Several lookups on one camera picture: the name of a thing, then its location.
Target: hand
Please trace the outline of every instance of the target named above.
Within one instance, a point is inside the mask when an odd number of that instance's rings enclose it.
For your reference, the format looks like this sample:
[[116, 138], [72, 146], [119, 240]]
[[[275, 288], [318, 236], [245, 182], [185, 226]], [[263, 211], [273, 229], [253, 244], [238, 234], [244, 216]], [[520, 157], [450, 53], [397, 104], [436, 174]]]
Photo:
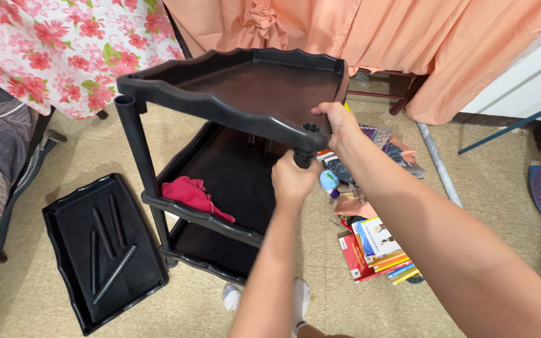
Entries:
[[312, 159], [308, 169], [302, 169], [293, 160], [293, 150], [288, 150], [272, 167], [276, 205], [302, 207], [319, 174], [320, 165], [315, 159]]
[[331, 140], [329, 148], [335, 152], [352, 135], [362, 134], [356, 121], [356, 116], [339, 102], [323, 102], [312, 108], [314, 115], [326, 114], [331, 124]]

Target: peach curtain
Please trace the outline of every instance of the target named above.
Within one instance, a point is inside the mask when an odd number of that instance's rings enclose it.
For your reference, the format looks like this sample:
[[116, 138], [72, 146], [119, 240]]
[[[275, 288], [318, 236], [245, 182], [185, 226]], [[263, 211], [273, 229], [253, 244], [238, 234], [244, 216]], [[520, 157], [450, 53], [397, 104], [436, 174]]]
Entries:
[[431, 73], [406, 106], [440, 125], [541, 33], [541, 0], [163, 0], [192, 55], [301, 48], [370, 70]]

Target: person's left hand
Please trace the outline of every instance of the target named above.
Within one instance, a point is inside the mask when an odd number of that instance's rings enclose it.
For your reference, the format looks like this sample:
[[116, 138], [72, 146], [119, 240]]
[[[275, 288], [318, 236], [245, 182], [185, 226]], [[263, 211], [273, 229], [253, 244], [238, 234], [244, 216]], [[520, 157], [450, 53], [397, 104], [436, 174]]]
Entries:
[[275, 188], [276, 205], [301, 207], [304, 199], [318, 181], [320, 164], [315, 158], [308, 169], [297, 166], [293, 150], [288, 150], [272, 167], [272, 185]]

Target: red book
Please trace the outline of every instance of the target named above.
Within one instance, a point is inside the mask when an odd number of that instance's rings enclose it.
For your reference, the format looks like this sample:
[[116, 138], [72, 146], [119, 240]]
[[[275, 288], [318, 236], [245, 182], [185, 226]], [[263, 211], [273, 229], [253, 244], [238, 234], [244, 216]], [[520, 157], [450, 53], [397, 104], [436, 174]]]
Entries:
[[363, 280], [367, 280], [375, 276], [390, 273], [412, 263], [410, 260], [408, 260], [376, 273], [375, 270], [369, 267], [364, 260], [364, 253], [362, 250], [360, 250], [360, 246], [356, 240], [356, 235], [349, 234], [340, 238], [340, 244], [342, 245], [342, 250], [344, 252], [344, 256], [346, 257], [346, 261], [348, 261], [348, 267], [350, 268], [350, 273], [352, 273], [352, 278], [354, 278], [356, 283], [360, 283]]

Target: red cloth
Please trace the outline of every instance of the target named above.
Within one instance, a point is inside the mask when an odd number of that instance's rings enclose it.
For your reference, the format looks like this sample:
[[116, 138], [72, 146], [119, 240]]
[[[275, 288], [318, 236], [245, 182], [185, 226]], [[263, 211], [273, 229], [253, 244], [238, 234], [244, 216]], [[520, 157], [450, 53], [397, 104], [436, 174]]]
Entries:
[[235, 218], [220, 211], [206, 194], [204, 181], [192, 180], [187, 176], [181, 176], [172, 183], [162, 183], [162, 196], [194, 207], [200, 211], [212, 212], [222, 219], [235, 223]]

